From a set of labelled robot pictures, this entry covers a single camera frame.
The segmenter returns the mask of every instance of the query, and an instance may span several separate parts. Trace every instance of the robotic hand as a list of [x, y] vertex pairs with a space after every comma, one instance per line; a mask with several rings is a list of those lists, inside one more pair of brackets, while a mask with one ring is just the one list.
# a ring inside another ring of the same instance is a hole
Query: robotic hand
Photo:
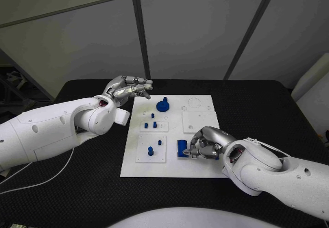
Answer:
[[281, 152], [251, 138], [236, 140], [220, 129], [203, 127], [183, 153], [207, 159], [222, 153], [222, 173], [248, 195], [265, 191], [288, 207], [329, 220], [329, 166], [282, 152], [287, 157], [278, 158], [264, 146]]
[[[150, 99], [153, 81], [118, 76], [102, 95], [63, 102], [21, 113], [0, 125], [0, 171], [62, 154], [105, 134], [115, 122], [125, 125], [129, 113], [118, 107], [128, 97]], [[75, 132], [75, 127], [85, 131]]]

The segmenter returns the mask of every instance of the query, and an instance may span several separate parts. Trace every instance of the white cable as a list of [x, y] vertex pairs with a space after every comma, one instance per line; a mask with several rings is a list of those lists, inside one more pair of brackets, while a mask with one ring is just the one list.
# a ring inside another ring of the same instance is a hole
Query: white cable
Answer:
[[24, 169], [31, 163], [28, 163], [1, 183], [0, 185]]
[[287, 157], [291, 157], [287, 153], [284, 153], [281, 150], [278, 150], [277, 148], [274, 148], [272, 146], [269, 146], [268, 144], [265, 144], [264, 142], [258, 141], [256, 139], [251, 139], [251, 138], [246, 138], [243, 139], [245, 141], [248, 142], [256, 142], [259, 143], [261, 145], [264, 145], [265, 147], [268, 147], [269, 149], [278, 151], [279, 153], [282, 153]]
[[49, 181], [60, 174], [62, 170], [64, 169], [64, 167], [66, 167], [66, 165], [67, 165], [67, 163], [69, 163], [69, 160], [70, 160], [72, 155], [73, 155], [73, 149], [72, 149], [72, 153], [70, 153], [70, 156], [69, 156], [69, 158], [67, 158], [67, 161], [66, 161], [66, 164], [64, 164], [63, 168], [60, 169], [60, 171], [57, 172], [57, 174], [56, 174], [49, 180], [46, 180], [44, 182], [41, 182], [41, 183], [39, 183], [39, 184], [34, 184], [34, 185], [30, 185], [30, 186], [17, 188], [17, 189], [7, 190], [7, 191], [1, 192], [0, 195], [4, 194], [4, 193], [8, 193], [8, 192], [11, 192], [11, 191], [17, 191], [17, 190], [21, 190], [21, 189], [33, 188], [33, 187], [36, 187], [36, 186], [44, 184], [46, 182], [49, 182]]

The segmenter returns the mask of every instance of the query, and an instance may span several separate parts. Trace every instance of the white wall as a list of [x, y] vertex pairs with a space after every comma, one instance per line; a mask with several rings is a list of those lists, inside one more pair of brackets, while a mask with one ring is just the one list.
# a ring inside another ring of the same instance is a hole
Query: white wall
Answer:
[[223, 78], [259, 2], [141, 0], [151, 78]]
[[329, 1], [272, 0], [229, 79], [277, 80], [292, 88], [329, 51]]
[[1, 28], [0, 37], [1, 50], [53, 97], [72, 79], [144, 77], [131, 0]]
[[95, 2], [96, 0], [2, 0], [0, 24]]

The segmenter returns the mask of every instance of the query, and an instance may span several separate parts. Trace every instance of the black textured table surface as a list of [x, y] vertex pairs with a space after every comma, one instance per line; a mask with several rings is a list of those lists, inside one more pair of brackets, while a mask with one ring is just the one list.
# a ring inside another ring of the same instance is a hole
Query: black textured table surface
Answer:
[[[108, 81], [69, 81], [56, 102], [101, 94]], [[324, 146], [277, 81], [153, 82], [153, 95], [212, 95], [220, 129], [236, 139], [255, 138], [291, 156], [329, 164]], [[131, 112], [132, 99], [121, 108]], [[106, 227], [151, 209], [202, 207], [235, 212], [285, 228], [323, 224], [268, 193], [246, 195], [229, 179], [119, 178], [127, 133], [128, 125], [114, 124], [105, 135], [75, 148], [70, 162], [50, 182], [0, 195], [0, 220], [41, 228]], [[0, 191], [47, 180], [69, 155], [66, 152], [31, 164]]]

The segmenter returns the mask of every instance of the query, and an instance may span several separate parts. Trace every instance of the blue knob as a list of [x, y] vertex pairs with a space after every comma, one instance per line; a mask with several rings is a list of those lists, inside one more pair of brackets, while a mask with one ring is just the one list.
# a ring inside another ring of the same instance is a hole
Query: blue knob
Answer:
[[163, 101], [157, 102], [155, 109], [158, 112], [166, 112], [168, 110], [168, 102], [166, 97], [163, 98]]
[[148, 156], [153, 156], [154, 152], [153, 152], [153, 148], [151, 146], [148, 147]]

